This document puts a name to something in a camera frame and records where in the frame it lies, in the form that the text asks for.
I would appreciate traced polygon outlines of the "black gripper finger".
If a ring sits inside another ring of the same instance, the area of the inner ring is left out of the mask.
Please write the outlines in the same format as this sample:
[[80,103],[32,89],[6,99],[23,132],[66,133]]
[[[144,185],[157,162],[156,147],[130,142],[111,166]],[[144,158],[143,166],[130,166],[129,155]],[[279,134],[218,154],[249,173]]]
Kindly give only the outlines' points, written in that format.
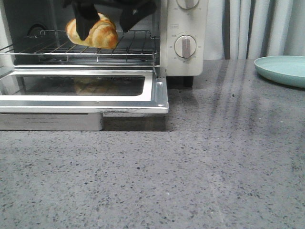
[[134,25],[157,10],[154,0],[123,0],[120,26],[123,32],[129,31]]
[[76,31],[83,41],[87,39],[90,29],[99,21],[98,12],[92,0],[64,0],[63,7],[71,5],[76,19]]

